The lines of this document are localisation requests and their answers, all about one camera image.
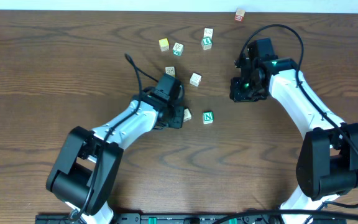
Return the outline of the yellow sided O wooden block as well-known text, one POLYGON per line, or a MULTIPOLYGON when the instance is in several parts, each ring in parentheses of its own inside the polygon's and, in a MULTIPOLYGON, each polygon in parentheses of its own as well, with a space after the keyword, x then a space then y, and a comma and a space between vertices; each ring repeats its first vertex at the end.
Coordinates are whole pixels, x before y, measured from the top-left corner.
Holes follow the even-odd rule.
POLYGON ((184 109, 184 117, 183 117, 183 121, 189 121, 192 118, 191 112, 188 108, 184 109))

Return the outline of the green N wooden block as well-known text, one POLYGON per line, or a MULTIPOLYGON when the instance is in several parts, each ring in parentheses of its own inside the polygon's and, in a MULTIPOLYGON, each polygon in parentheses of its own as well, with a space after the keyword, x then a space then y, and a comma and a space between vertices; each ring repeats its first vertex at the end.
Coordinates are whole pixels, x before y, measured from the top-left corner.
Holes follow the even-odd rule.
POLYGON ((212 111, 203 112, 203 124, 211 124, 214 121, 214 114, 212 111))

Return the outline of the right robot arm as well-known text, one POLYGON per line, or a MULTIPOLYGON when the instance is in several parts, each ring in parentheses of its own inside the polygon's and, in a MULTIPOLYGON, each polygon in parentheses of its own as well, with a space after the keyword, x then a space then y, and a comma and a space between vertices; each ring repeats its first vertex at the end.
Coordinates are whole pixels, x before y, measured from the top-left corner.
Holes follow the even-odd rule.
POLYGON ((299 65, 275 55, 240 57, 231 79, 235 102, 276 99, 303 138, 296 164, 298 186, 279 207, 282 223, 312 223, 326 205, 358 188, 358 123, 335 115, 307 84, 299 65))

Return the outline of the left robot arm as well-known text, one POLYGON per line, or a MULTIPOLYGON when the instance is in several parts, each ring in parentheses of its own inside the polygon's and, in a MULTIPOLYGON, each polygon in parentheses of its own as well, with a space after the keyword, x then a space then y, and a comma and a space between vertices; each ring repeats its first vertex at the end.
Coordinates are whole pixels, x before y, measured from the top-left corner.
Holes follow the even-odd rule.
POLYGON ((113 211, 107 205, 124 150, 154 129, 180 129, 184 97, 159 97, 141 93, 108 123, 92 130, 73 128, 46 181, 46 188, 72 208, 61 221, 109 223, 113 211))

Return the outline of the plain white wooden block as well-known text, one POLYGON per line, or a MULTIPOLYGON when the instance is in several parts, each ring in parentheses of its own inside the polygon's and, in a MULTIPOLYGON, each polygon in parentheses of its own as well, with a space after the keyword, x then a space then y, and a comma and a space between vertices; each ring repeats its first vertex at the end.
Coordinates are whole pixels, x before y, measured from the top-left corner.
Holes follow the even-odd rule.
POLYGON ((201 75, 197 73, 193 73, 190 78, 190 84, 193 86, 199 86, 201 79, 202 79, 201 75))

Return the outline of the yellow K wooden block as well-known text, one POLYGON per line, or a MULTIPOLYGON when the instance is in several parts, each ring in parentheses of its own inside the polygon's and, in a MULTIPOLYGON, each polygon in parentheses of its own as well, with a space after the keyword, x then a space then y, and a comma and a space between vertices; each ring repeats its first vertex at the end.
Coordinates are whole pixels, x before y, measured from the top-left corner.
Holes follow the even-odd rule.
POLYGON ((172 76, 172 77, 176 77, 176 72, 175 72, 175 67, 174 67, 174 66, 172 66, 172 67, 166 67, 166 68, 165 68, 165 73, 166 73, 167 75, 172 76))

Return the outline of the green 4 wooden block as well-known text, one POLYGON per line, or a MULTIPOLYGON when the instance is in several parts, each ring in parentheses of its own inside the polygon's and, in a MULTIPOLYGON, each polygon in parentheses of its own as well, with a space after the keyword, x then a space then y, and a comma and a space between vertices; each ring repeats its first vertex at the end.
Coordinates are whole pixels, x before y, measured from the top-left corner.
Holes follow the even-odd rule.
POLYGON ((203 37, 201 40, 201 46, 203 50, 208 50, 212 47, 213 42, 210 37, 203 37))

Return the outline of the green F wooden block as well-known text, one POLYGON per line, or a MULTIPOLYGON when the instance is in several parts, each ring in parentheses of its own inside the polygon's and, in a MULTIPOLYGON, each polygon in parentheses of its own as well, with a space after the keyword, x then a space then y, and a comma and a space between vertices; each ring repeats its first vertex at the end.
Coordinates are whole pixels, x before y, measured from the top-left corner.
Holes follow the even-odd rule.
POLYGON ((181 56, 184 50, 184 45, 176 42, 173 46, 173 54, 181 56))

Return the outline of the red sided wooden block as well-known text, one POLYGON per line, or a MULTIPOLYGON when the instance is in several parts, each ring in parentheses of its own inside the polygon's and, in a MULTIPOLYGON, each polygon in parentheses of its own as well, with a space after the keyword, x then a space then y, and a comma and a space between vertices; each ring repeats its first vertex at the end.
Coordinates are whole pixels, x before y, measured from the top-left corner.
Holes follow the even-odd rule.
POLYGON ((203 37, 209 37, 210 39, 213 38, 213 29, 212 28, 205 28, 203 37))

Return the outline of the yellow top wooden block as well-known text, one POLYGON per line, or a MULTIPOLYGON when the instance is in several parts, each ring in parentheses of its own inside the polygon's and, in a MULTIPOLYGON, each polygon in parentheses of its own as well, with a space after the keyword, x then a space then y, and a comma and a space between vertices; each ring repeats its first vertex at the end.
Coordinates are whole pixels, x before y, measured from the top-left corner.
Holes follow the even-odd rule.
POLYGON ((158 41, 158 43, 159 43, 160 50, 161 50, 162 52, 168 51, 168 50, 170 49, 170 44, 169 44, 169 41, 168 41, 167 38, 160 39, 160 40, 158 41))

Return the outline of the red block by wall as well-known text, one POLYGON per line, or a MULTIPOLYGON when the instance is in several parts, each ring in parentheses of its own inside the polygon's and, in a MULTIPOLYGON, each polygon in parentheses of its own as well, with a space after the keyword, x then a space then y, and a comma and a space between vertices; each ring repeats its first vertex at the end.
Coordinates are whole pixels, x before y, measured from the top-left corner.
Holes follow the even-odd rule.
POLYGON ((245 13, 246 13, 246 12, 245 12, 244 9, 237 8, 236 13, 235 13, 234 20, 235 20, 235 21, 242 22, 242 21, 244 20, 245 13))

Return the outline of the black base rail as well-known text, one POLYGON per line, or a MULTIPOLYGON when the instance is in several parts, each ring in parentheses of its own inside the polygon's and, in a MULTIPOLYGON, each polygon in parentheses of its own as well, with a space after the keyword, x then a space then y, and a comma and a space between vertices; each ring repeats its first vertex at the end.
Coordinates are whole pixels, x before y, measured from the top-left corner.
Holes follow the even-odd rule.
MULTIPOLYGON (((111 223, 116 224, 210 224, 223 218, 224 215, 141 215, 138 213, 119 213, 113 216, 111 223)), ((37 215, 35 223, 72 223, 67 215, 37 215)), ((276 216, 270 218, 268 215, 254 215, 233 218, 226 221, 228 224, 280 224, 281 219, 276 216)))

